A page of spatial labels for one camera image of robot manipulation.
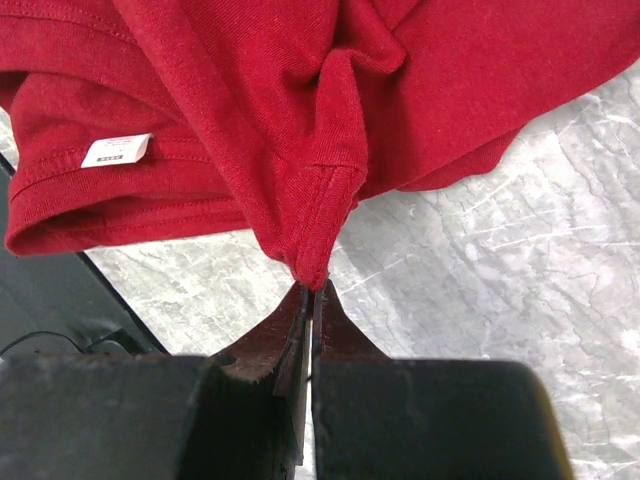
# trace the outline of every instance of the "gray marble tabletop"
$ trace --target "gray marble tabletop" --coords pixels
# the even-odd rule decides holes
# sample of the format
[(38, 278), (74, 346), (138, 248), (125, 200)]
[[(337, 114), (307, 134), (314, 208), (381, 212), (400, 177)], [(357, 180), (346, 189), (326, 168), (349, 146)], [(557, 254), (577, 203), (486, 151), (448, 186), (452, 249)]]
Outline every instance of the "gray marble tabletop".
[[(0, 150), (17, 162), (6, 115)], [(639, 160), (640, 62), (532, 122), (491, 174), (364, 202), (331, 261), (347, 313), (393, 356), (526, 362), (577, 478), (640, 478)], [(223, 348), (291, 284), (248, 231), (89, 255), (174, 353)]]

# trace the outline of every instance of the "red fabric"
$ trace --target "red fabric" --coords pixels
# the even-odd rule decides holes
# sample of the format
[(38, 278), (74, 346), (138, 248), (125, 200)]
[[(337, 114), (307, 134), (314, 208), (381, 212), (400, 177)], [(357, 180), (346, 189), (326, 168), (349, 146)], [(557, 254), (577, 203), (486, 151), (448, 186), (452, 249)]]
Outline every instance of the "red fabric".
[[(359, 200), (489, 172), (639, 55), (637, 0), (4, 0), (6, 243), (248, 226), (317, 288)], [(94, 140), (147, 132), (138, 164), (79, 168)]]

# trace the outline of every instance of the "garment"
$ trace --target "garment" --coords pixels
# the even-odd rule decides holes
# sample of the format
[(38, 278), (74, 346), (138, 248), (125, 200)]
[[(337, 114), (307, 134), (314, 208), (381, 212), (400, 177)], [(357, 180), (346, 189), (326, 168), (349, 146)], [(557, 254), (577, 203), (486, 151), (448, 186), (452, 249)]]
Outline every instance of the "garment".
[[(250, 227), (319, 288), (360, 200), (489, 172), (639, 55), (637, 0), (4, 0), (6, 244)], [(80, 168), (94, 140), (147, 132), (138, 163)]]

